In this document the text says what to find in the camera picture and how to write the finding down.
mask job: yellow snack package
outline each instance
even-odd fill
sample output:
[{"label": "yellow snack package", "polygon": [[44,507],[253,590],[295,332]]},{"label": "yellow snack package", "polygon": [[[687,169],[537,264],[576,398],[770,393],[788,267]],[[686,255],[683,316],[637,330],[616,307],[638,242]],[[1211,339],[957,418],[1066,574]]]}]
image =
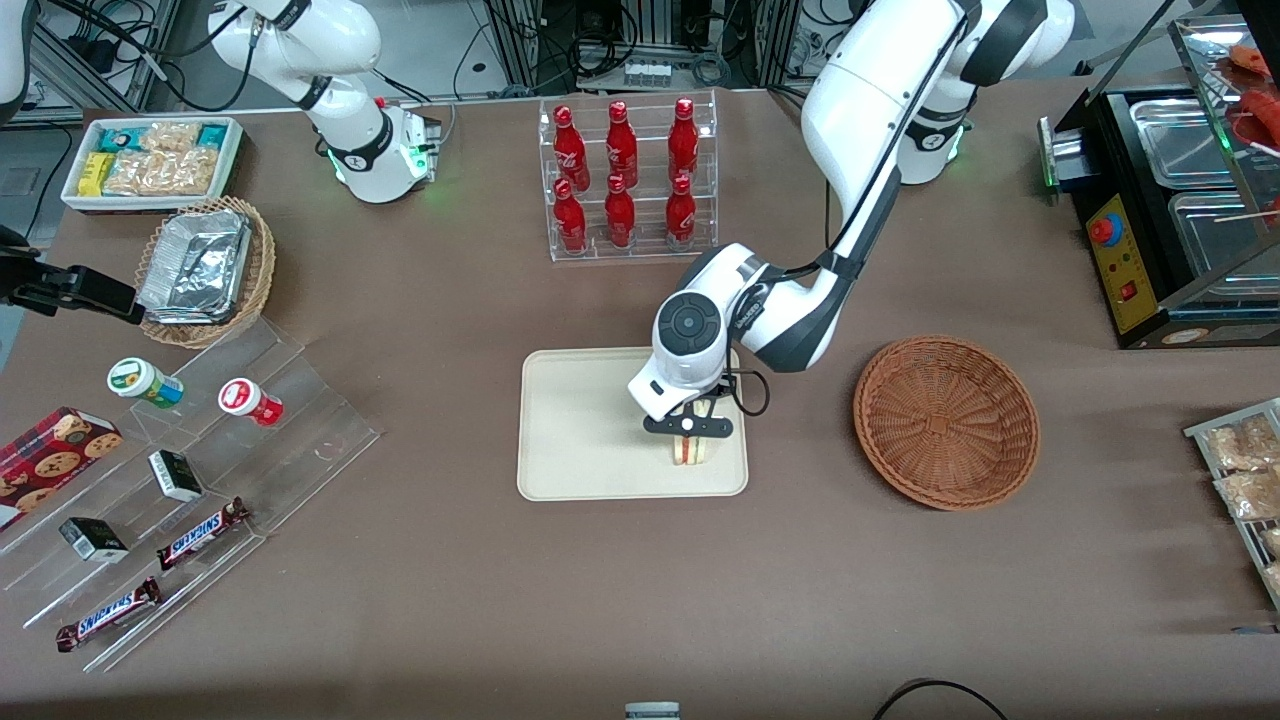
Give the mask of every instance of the yellow snack package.
[{"label": "yellow snack package", "polygon": [[111,172],[111,163],[115,155],[111,152],[90,152],[84,159],[84,169],[81,170],[81,179],[76,183],[76,193],[81,197],[99,197],[102,195],[102,182]]}]

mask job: red bottle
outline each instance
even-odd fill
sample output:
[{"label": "red bottle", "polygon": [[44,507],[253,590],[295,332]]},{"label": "red bottle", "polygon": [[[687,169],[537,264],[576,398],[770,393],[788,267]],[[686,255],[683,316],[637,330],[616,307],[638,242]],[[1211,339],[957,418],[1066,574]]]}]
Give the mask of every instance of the red bottle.
[{"label": "red bottle", "polygon": [[676,182],[680,173],[690,178],[698,173],[698,128],[694,126],[694,101],[689,97],[676,100],[676,122],[667,136],[667,152],[671,182]]},{"label": "red bottle", "polygon": [[573,197],[573,187],[566,178],[556,178],[556,229],[559,231],[564,252],[581,255],[586,252],[586,215],[582,205]]},{"label": "red bottle", "polygon": [[689,176],[680,174],[671,183],[667,199],[667,245],[672,250],[687,250],[694,241],[694,214],[698,204],[689,195]]},{"label": "red bottle", "polygon": [[573,127],[573,113],[561,105],[553,113],[556,118],[556,164],[561,174],[573,183],[573,190],[586,192],[591,187],[591,173],[586,169],[586,143]]},{"label": "red bottle", "polygon": [[622,176],[627,187],[640,182],[640,156],[636,150],[636,131],[627,122],[627,104],[621,100],[609,102],[609,136],[604,138],[609,151],[609,174]]},{"label": "red bottle", "polygon": [[609,176],[609,196],[604,199],[604,215],[609,219],[609,242],[618,250],[631,247],[635,240],[636,204],[631,200],[622,176]]}]

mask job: wicker basket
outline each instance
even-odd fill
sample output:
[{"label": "wicker basket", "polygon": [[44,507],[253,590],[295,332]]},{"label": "wicker basket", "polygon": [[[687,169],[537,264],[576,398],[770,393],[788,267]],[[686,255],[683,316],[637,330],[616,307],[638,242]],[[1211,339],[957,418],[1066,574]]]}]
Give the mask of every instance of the wicker basket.
[{"label": "wicker basket", "polygon": [[1014,372],[977,345],[943,336],[876,354],[854,393],[854,427],[891,486],[940,510],[1007,500],[1039,456],[1036,407]]},{"label": "wicker basket", "polygon": [[[266,227],[262,215],[252,205],[237,197],[209,200],[191,208],[183,208],[177,214],[212,213],[215,210],[236,210],[253,222],[253,236],[250,238],[248,258],[244,260],[244,278],[241,281],[236,315],[221,325],[161,325],[151,320],[142,320],[142,332],[151,340],[191,350],[204,350],[215,340],[252,325],[253,320],[262,313],[262,306],[266,305],[266,296],[271,292],[271,273],[275,272],[275,240],[271,237],[271,228]],[[156,240],[160,237],[163,227],[161,224],[156,232],[151,233],[151,242],[142,252],[142,263],[138,264],[138,270],[133,274],[133,287],[136,288],[141,288],[143,278],[147,277],[151,254],[156,249]]]}]

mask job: red switch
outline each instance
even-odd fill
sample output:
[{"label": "red switch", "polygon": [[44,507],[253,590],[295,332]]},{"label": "red switch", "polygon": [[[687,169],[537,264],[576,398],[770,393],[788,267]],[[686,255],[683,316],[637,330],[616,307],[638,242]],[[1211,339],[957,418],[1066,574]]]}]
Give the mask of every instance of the red switch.
[{"label": "red switch", "polygon": [[1106,241],[1111,240],[1111,236],[1114,233],[1115,233],[1115,225],[1111,224],[1111,220],[1106,218],[1100,218],[1094,220],[1092,224],[1089,224],[1089,240],[1097,242],[1098,245],[1102,245]]}]

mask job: brown table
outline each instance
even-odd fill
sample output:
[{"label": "brown table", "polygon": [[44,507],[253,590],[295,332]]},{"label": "brown table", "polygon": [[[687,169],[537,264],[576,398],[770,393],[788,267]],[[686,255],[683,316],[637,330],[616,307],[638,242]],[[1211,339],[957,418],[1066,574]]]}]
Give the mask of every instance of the brown table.
[{"label": "brown table", "polygon": [[[268,315],[387,434],[106,675],[0,594],[0,716],[590,720],[671,698],[690,720],[861,719],[936,676],[1015,717],[1275,717],[1280,638],[1228,634],[1267,601],[1180,429],[1277,395],[1277,356],[1115,350],[1070,205],[1036,192],[1034,120],[1078,87],[984,91],[960,158],[902,192],[826,357],[772,378],[751,482],[723,500],[516,492],[525,356],[646,343],[682,269],[550,264],[535,102],[463,106],[440,179],[388,206],[334,182],[302,114],[244,115],[237,192],[279,243]],[[808,261],[823,182],[794,117],[719,97],[722,241]],[[68,213],[52,259],[129,277],[155,222]],[[1030,389],[1043,452],[1005,505],[927,510],[863,457],[858,372],[918,333],[977,341]],[[90,313],[28,318],[0,437],[61,404],[123,411],[102,375],[128,354],[186,357]],[[891,716],[987,717],[950,692]]]}]

